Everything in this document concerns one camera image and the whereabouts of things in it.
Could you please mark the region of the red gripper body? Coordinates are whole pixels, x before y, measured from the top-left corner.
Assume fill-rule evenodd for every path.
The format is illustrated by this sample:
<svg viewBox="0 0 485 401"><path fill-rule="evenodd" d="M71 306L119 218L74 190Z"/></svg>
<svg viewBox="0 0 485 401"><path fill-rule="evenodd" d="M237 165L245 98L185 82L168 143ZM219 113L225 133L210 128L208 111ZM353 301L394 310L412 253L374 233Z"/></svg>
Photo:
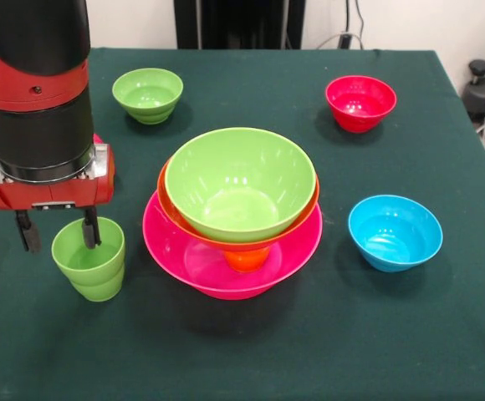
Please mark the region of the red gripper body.
<svg viewBox="0 0 485 401"><path fill-rule="evenodd" d="M0 170L0 210L85 208L110 202L115 188L115 157L110 145L94 146L91 163L68 180L25 183L7 178Z"/></svg>

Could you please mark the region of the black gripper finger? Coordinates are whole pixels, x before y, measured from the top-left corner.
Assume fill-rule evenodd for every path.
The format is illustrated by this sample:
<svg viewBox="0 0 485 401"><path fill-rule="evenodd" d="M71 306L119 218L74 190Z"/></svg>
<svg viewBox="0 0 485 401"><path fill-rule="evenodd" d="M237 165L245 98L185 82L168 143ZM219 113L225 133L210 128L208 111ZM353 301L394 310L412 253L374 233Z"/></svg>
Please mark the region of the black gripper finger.
<svg viewBox="0 0 485 401"><path fill-rule="evenodd" d="M101 244L98 216L95 206L88 206L84 208L82 232L84 244L88 249L95 249Z"/></svg>
<svg viewBox="0 0 485 401"><path fill-rule="evenodd" d="M37 253L41 249L38 228L30 220L27 211L15 211L15 220L25 251Z"/></svg>

